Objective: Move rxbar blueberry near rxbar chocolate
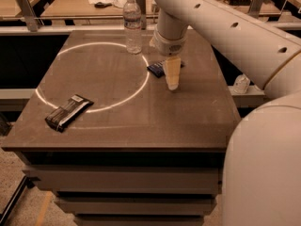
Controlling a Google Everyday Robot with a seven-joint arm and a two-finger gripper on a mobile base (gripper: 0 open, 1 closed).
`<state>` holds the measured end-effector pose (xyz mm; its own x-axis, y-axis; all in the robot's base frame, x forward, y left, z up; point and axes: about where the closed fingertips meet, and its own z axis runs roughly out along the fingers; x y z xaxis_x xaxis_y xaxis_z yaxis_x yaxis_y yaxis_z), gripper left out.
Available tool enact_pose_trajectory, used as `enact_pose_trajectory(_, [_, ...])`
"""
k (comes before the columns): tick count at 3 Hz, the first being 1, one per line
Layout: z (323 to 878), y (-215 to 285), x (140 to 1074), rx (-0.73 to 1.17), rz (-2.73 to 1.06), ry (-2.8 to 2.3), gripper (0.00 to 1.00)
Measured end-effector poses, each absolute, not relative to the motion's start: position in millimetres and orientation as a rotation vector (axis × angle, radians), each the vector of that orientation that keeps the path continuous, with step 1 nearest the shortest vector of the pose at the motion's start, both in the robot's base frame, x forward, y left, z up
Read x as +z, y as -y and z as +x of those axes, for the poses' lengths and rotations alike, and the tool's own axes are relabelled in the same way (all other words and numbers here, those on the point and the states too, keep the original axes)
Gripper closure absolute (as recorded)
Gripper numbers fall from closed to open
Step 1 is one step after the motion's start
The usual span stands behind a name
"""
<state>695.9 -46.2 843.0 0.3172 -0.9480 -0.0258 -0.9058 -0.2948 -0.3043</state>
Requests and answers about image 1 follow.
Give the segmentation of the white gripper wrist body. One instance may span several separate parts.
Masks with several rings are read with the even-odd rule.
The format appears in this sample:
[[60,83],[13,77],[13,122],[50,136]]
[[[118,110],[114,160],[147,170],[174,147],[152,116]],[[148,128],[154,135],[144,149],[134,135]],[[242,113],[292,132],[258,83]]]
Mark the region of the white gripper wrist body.
[[158,26],[155,26],[153,36],[150,40],[150,46],[154,47],[160,55],[172,57],[182,51],[185,41],[186,37],[176,40],[168,40],[159,33]]

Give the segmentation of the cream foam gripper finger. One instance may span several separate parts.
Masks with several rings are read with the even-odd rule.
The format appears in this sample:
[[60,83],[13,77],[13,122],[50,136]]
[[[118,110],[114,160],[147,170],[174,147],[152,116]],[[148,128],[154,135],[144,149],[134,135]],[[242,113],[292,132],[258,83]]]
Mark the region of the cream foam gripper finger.
[[163,69],[168,88],[175,90],[179,85],[181,59],[178,56],[168,57],[164,62]]

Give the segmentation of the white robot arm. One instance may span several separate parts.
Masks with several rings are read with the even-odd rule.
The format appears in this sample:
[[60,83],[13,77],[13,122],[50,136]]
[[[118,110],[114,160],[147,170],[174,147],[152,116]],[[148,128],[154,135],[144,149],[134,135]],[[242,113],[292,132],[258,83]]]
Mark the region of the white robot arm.
[[214,0],[154,0],[154,44],[177,55],[193,27],[268,97],[242,119],[227,148],[223,226],[301,226],[299,38]]

